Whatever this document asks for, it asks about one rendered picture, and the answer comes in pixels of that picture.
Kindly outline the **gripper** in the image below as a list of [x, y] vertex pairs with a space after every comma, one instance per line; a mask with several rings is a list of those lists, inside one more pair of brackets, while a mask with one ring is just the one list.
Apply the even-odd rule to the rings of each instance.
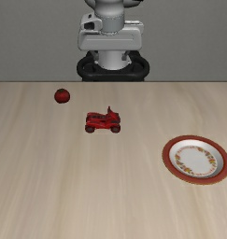
[[87, 56], [98, 61], [98, 50], [126, 50], [121, 59], [130, 61], [130, 50], [142, 48], [144, 24], [141, 21], [126, 21], [124, 27], [117, 33], [107, 34], [101, 31], [80, 30], [78, 48], [88, 50]]

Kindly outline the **red tomato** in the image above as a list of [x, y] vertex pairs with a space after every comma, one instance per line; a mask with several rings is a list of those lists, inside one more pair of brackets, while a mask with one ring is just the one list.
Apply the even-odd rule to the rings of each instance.
[[70, 100], [70, 93], [66, 89], [59, 89], [54, 93], [54, 99], [58, 104], [65, 104]]

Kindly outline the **red-rimmed white plate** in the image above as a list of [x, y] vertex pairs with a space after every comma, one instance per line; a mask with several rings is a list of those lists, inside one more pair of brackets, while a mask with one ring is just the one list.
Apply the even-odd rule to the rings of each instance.
[[176, 177], [197, 185], [211, 185], [227, 176], [227, 153], [214, 141], [182, 135], [163, 147], [163, 163]]

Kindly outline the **red toy car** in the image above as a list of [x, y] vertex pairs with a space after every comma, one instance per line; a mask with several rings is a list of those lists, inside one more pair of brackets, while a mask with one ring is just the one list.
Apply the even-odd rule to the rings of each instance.
[[86, 117], [85, 131], [92, 134], [97, 129], [110, 130], [117, 134], [121, 131], [121, 118], [117, 112], [107, 108], [106, 114], [89, 112]]

